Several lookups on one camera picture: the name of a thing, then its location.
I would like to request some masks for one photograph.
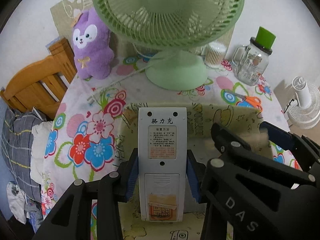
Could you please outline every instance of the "white letter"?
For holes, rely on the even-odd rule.
[[[240,221],[242,222],[243,218],[244,218],[244,214],[245,214],[245,211],[241,211],[239,213],[236,214],[236,216],[240,217]]]
[[[226,206],[228,207],[228,208],[230,208],[230,209],[232,209],[234,206],[235,206],[235,201],[230,197],[230,198],[228,198],[228,201],[226,202]]]
[[[258,224],[257,224],[256,222],[252,221],[252,222],[250,223],[250,227],[247,226],[247,229],[248,229],[249,231],[253,232],[253,231],[256,229],[257,226],[258,226]]]

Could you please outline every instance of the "plaid pillow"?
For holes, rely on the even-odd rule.
[[[30,199],[38,202],[41,202],[40,185],[30,178],[33,142],[31,129],[42,121],[35,110],[23,114],[16,109],[8,108],[1,136],[2,156],[5,163],[19,187]]]

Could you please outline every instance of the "wooden headboard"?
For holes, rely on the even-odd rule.
[[[58,73],[64,75],[70,84],[76,75],[76,67],[74,54],[67,39],[63,38],[54,43],[49,47],[49,50],[51,55],[20,70],[9,81],[6,89],[0,92],[3,100],[11,108],[26,112],[36,107],[54,119],[67,91],[67,87]],[[58,101],[51,96],[43,83],[47,85]]]

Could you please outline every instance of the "green fan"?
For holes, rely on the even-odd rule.
[[[205,83],[201,57],[183,49],[216,40],[238,20],[244,0],[93,0],[105,24],[134,44],[161,50],[148,62],[151,82],[169,90]]]

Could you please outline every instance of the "white fan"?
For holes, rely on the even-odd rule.
[[[320,91],[303,77],[295,77],[292,81],[296,106],[288,111],[292,124],[301,129],[314,127],[320,120]]]

